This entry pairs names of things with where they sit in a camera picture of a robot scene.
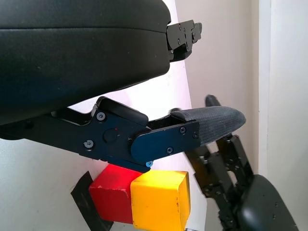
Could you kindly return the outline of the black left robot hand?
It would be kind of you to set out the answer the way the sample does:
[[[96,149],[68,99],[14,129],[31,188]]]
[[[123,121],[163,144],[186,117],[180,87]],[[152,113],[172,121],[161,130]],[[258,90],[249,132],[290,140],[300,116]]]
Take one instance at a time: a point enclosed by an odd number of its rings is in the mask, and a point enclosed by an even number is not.
[[[246,122],[211,106],[147,115],[104,95],[166,74],[202,25],[171,23],[161,0],[3,0],[0,136],[145,173],[151,162],[225,137]]]

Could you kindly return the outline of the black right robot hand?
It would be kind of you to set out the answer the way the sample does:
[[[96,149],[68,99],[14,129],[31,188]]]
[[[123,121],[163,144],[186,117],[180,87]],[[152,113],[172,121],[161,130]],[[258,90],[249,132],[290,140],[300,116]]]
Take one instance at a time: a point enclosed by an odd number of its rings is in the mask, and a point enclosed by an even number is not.
[[[297,225],[276,188],[254,174],[240,138],[234,134],[246,118],[240,111],[221,106],[214,95],[205,107],[171,110],[186,122],[197,122],[194,136],[200,146],[185,154],[206,198],[213,199],[225,231],[296,231]]]

